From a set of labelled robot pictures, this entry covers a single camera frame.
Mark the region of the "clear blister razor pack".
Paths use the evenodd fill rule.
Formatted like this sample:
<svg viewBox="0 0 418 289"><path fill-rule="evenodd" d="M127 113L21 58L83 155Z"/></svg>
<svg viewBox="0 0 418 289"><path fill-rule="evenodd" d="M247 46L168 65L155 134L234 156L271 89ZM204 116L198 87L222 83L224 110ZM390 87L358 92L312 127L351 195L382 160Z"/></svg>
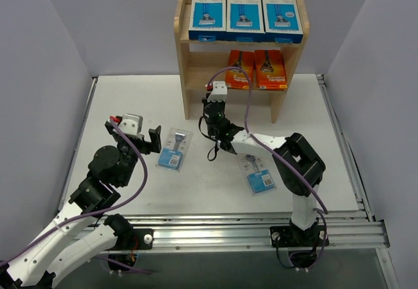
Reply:
<svg viewBox="0 0 418 289"><path fill-rule="evenodd" d="M188 130L171 128L167 134L166 140L157 161L160 168L179 172L187 155L193 133Z"/></svg>
<svg viewBox="0 0 418 289"><path fill-rule="evenodd" d="M237 161L253 195L272 191L276 188L274 179L261 158L250 154L239 154Z"/></svg>

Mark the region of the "orange Gillette Fusion box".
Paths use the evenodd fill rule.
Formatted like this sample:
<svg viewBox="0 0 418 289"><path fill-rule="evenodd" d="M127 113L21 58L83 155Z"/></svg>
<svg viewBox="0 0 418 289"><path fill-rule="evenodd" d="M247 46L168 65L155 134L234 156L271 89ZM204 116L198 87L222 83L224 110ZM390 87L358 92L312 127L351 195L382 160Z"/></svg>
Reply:
<svg viewBox="0 0 418 289"><path fill-rule="evenodd" d="M233 69L226 72L225 83L227 87L232 89L248 89L249 82L245 74L248 75L250 82L252 82L255 66L254 53L231 50L228 66Z"/></svg>
<svg viewBox="0 0 418 289"><path fill-rule="evenodd" d="M288 88L280 50L255 50L256 86L260 90L282 91Z"/></svg>

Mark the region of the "blue Harry's razor box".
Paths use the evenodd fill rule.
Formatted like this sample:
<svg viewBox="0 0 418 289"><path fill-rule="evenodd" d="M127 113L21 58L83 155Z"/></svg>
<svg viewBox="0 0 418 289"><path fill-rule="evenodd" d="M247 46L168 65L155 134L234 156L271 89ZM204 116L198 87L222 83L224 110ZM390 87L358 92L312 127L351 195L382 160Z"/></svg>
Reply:
<svg viewBox="0 0 418 289"><path fill-rule="evenodd" d="M225 40L226 10L227 0L191 0L189 40Z"/></svg>
<svg viewBox="0 0 418 289"><path fill-rule="evenodd" d="M227 41L262 42L265 38L262 0L227 0Z"/></svg>
<svg viewBox="0 0 418 289"><path fill-rule="evenodd" d="M297 0L262 0L265 40L300 44L304 35Z"/></svg>

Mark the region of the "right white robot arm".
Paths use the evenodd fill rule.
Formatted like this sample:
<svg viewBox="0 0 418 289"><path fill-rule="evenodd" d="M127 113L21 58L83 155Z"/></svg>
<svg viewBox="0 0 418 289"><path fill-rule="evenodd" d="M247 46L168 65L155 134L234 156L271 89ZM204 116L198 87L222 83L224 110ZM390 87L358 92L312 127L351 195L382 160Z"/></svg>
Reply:
<svg viewBox="0 0 418 289"><path fill-rule="evenodd" d="M272 160L281 181L293 195L293 210L285 234L273 242L279 247L317 247L329 245L326 222L318 216L328 213L317 190L326 170L325 163L305 137L293 133L288 137L253 134L225 117L226 103L202 99L199 121L205 122L203 136L215 143L214 154L221 149L233 155L253 155Z"/></svg>

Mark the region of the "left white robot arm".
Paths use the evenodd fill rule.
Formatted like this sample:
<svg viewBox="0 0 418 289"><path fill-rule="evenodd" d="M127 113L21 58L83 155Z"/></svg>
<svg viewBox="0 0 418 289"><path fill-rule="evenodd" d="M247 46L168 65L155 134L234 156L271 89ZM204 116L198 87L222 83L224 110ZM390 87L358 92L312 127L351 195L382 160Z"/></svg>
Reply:
<svg viewBox="0 0 418 289"><path fill-rule="evenodd" d="M127 248L135 237L114 210L138 162L161 151L161 127L140 133L142 118L110 117L105 123L116 145L99 148L88 174L50 224L21 253L1 262L2 288L55 288L69 273L102 251Z"/></svg>

